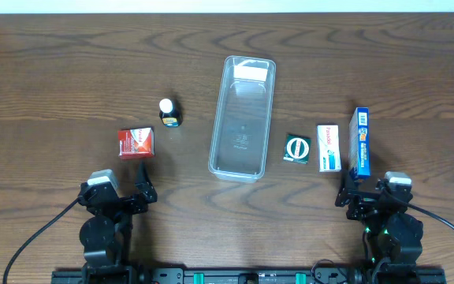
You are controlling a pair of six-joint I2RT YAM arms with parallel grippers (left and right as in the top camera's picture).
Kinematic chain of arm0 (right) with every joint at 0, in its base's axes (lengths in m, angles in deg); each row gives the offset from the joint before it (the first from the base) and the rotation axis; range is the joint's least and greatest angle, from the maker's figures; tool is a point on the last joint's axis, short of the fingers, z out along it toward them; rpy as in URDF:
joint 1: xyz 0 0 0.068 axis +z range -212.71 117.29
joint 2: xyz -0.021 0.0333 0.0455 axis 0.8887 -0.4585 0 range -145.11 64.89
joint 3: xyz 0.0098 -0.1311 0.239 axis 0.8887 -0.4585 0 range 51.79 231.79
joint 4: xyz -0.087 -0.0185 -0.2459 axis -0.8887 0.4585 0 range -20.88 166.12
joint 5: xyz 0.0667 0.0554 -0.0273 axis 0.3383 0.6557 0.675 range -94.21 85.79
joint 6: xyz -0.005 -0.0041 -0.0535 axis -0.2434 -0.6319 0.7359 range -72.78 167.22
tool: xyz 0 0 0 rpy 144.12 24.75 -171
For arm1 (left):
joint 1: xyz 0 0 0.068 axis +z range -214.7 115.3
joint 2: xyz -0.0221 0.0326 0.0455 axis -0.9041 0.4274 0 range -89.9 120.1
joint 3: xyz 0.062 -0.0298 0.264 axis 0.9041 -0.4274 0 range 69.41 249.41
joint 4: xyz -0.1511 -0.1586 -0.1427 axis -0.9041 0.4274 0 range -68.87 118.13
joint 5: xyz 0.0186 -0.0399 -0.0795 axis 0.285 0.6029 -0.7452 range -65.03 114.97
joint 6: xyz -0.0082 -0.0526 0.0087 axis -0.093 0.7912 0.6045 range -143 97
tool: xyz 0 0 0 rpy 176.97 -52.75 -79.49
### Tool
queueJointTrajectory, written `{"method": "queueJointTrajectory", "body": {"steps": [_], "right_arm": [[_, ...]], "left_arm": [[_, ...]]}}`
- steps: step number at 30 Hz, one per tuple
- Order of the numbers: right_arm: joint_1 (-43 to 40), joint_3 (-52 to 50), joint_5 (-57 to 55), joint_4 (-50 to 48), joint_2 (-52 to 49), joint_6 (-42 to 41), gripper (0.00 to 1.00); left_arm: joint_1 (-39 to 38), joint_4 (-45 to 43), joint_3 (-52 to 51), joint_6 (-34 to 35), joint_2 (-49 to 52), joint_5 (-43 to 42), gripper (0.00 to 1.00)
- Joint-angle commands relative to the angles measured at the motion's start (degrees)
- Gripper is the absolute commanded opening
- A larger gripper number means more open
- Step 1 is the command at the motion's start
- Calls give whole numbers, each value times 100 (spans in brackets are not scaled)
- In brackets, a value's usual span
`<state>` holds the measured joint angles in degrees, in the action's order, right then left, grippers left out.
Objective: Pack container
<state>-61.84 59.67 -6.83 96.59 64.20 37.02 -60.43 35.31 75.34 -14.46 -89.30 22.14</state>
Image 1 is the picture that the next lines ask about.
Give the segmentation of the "dark green round-logo box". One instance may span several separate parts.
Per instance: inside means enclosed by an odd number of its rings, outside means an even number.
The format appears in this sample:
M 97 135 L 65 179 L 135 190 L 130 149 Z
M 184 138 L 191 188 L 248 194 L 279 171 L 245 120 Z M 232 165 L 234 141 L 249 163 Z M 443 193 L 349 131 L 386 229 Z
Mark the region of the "dark green round-logo box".
M 283 160 L 291 163 L 308 164 L 310 149 L 310 138 L 288 134 Z

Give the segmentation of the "clear plastic container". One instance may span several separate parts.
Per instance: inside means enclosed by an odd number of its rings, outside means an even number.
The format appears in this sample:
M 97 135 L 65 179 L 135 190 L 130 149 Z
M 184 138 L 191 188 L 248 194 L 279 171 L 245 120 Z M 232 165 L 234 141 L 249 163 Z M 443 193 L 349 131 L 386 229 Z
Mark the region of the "clear plastic container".
M 235 65 L 268 69 L 266 81 L 236 80 Z M 264 175 L 275 73 L 276 64 L 269 59 L 229 56 L 225 60 L 208 162 L 217 178 L 255 183 Z

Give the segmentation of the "blue medicine box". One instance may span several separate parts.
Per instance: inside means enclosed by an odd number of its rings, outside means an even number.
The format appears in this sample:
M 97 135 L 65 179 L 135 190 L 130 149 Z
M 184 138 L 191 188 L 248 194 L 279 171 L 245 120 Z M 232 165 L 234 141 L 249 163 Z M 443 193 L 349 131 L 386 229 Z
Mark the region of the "blue medicine box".
M 358 185 L 370 177 L 369 110 L 357 107 L 349 123 L 349 167 L 352 180 Z

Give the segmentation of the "red Panadol box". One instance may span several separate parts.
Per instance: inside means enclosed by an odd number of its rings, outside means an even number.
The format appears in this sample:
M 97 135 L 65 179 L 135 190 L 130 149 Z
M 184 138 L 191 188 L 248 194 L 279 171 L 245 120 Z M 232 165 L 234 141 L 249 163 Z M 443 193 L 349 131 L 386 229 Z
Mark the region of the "red Panadol box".
M 117 138 L 121 159 L 154 157 L 154 131 L 152 128 L 119 130 Z

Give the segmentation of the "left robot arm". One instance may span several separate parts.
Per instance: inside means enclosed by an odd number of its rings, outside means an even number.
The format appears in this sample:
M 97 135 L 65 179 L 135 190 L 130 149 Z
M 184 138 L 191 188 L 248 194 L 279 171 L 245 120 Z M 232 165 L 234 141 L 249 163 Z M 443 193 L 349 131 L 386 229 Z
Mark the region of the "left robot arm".
M 158 200 L 144 163 L 139 164 L 135 187 L 137 193 L 119 197 L 119 182 L 110 169 L 92 173 L 80 185 L 79 204 L 93 214 L 82 225 L 79 235 L 89 267 L 128 263 L 132 217 L 147 212 L 148 205 Z

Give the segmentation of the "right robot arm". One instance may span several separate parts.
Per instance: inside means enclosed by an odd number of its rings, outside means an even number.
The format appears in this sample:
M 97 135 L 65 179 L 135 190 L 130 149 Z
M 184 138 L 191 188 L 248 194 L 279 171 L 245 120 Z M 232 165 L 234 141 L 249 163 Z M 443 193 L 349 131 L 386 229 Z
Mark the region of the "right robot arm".
M 349 174 L 342 175 L 335 205 L 346 206 L 346 217 L 364 226 L 366 262 L 375 266 L 408 269 L 422 254 L 423 224 L 407 213 L 412 180 L 404 173 L 388 171 L 375 190 L 362 191 Z

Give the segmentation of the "dark syrup bottle white cap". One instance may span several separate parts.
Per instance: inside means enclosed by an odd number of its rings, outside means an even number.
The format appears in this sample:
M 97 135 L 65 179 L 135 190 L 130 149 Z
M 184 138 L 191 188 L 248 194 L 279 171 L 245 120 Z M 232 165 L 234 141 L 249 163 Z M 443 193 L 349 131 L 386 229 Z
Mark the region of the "dark syrup bottle white cap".
M 180 111 L 175 107 L 173 100 L 162 99 L 159 102 L 159 109 L 159 117 L 164 126 L 174 128 L 181 125 L 182 117 Z

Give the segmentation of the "white Panadol box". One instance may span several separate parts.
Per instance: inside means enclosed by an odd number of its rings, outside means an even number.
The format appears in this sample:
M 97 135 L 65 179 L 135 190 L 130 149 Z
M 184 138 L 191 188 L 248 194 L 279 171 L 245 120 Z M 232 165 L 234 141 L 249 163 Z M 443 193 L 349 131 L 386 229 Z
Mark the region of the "white Panadol box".
M 337 125 L 318 125 L 318 164 L 320 172 L 340 172 L 341 153 Z

